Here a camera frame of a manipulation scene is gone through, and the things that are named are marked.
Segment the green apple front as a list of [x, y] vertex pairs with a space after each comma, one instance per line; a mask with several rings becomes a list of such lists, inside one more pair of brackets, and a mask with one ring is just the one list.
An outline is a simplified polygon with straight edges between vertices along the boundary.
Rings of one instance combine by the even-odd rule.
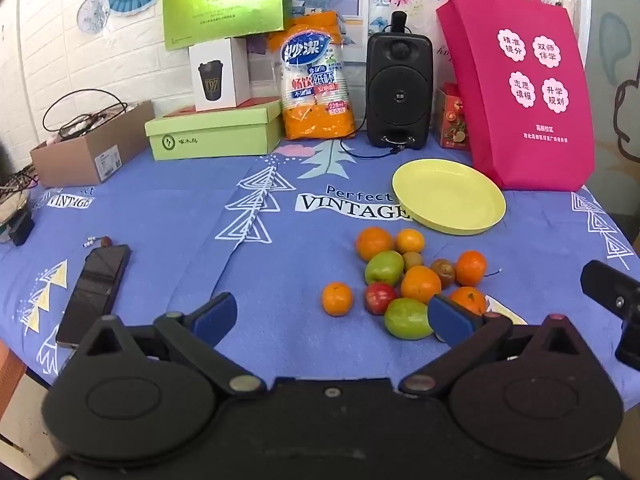
[[403, 340], [420, 340], [434, 333], [428, 322], [426, 304], [411, 299], [393, 300], [384, 314], [386, 330], [396, 338]]

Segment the green apple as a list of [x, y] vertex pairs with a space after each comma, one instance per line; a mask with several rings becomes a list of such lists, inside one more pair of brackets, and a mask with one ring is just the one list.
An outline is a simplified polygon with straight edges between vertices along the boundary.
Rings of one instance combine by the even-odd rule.
[[411, 299], [393, 300], [384, 314], [386, 330], [396, 338], [403, 340], [420, 340], [434, 333], [428, 322], [426, 304]]
[[399, 252], [386, 250], [375, 255], [364, 270], [364, 279], [368, 285], [384, 283], [395, 287], [402, 278], [405, 261]]

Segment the brown red plum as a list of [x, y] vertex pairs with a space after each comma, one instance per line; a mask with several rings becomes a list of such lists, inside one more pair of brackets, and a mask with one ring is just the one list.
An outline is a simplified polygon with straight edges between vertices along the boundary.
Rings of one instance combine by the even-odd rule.
[[439, 258], [434, 260], [431, 264], [431, 269], [438, 275], [442, 289], [447, 289], [456, 282], [456, 269], [448, 259]]

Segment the red apple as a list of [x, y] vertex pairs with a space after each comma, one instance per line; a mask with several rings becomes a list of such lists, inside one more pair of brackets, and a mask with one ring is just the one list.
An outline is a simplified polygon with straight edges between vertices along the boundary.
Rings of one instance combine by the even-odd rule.
[[383, 282], [372, 283], [364, 292], [364, 304], [372, 315], [384, 315], [388, 306], [397, 298], [393, 286]]

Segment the small orange top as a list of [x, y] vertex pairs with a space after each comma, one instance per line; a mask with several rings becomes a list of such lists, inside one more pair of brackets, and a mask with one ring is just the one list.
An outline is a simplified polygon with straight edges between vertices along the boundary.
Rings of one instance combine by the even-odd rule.
[[425, 245], [424, 235], [415, 229], [403, 229], [395, 237], [395, 248], [401, 255], [407, 252], [423, 252]]

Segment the small kiwi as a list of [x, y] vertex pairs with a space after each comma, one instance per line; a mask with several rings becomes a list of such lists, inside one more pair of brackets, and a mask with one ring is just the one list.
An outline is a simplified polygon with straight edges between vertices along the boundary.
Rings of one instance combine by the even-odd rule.
[[423, 264], [423, 257], [420, 252], [405, 252], [402, 258], [404, 259], [405, 271], [409, 271], [414, 266], [422, 266]]

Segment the blue printed tablecloth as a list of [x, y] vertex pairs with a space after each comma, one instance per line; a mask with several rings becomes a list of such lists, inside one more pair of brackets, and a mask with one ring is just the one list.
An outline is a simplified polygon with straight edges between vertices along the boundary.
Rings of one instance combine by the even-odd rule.
[[[68, 358], [55, 336], [88, 239], [107, 236], [131, 249], [114, 304], [128, 325], [231, 292], [238, 320], [219, 350], [262, 378], [404, 377], [442, 345], [390, 336], [360, 302], [329, 316], [320, 295], [342, 282], [362, 298], [356, 238], [369, 226], [410, 226], [392, 177], [415, 158], [375, 158], [363, 138], [284, 144], [264, 157], [158, 162], [144, 153], [94, 188], [35, 190], [32, 234], [1, 248], [1, 338], [53, 382]], [[567, 315], [625, 405], [638, 403], [638, 373], [614, 356], [620, 320], [582, 294], [579, 278], [593, 259], [630, 275], [639, 260], [589, 191], [510, 192], [488, 232], [424, 236], [427, 259], [481, 252], [489, 264], [483, 292], [527, 322]]]

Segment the yellow round plate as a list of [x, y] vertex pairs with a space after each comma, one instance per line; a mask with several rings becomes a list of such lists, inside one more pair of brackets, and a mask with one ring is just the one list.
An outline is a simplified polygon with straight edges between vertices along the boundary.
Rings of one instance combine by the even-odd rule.
[[506, 214], [500, 188], [479, 171], [453, 160], [406, 162], [395, 171], [392, 188], [412, 220], [444, 234], [480, 234]]

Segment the brown cardboard box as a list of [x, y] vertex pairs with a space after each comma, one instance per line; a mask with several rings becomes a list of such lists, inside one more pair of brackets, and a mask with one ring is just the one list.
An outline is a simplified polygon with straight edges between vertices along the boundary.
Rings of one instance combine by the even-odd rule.
[[45, 188], [101, 184], [150, 146], [145, 124], [155, 117], [151, 101], [76, 139], [37, 145], [31, 152]]

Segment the light green flat box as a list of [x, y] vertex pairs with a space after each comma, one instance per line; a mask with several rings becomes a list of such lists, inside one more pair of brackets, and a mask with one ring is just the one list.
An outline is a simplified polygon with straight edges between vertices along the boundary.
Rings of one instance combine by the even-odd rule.
[[207, 112], [183, 107], [144, 128], [155, 160], [265, 155], [284, 137], [281, 110], [276, 98]]

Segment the red juice carton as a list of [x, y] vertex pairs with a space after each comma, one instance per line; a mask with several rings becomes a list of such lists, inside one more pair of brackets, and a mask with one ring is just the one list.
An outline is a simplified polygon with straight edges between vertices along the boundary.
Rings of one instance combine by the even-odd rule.
[[457, 84], [445, 82], [437, 89], [433, 119], [438, 143], [442, 148], [469, 151], [468, 127]]

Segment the pink tote bag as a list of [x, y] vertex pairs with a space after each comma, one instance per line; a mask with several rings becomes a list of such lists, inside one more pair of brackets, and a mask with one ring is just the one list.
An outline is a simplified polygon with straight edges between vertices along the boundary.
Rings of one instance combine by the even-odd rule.
[[474, 168], [504, 190], [578, 191], [594, 169], [594, 132], [567, 10], [541, 0], [449, 0], [437, 16]]

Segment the white cup box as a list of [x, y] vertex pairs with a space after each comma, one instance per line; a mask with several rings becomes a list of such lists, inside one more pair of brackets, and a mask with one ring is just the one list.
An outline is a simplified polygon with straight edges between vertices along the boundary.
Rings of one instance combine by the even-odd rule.
[[238, 107], [252, 96], [246, 40], [224, 38], [188, 49], [198, 112]]

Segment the bright green gift box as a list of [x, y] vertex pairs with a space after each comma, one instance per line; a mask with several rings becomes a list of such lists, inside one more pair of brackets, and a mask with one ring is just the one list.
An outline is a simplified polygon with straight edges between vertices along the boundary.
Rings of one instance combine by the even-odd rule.
[[288, 24], [288, 0], [162, 0], [168, 51], [229, 37], [278, 32]]

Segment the small blue paper fan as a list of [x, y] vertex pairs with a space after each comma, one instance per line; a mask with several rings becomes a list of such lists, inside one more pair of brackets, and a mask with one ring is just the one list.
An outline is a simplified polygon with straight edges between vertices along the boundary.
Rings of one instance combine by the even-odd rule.
[[77, 26], [85, 34], [96, 35], [102, 32], [110, 15], [108, 0], [85, 0], [76, 14]]

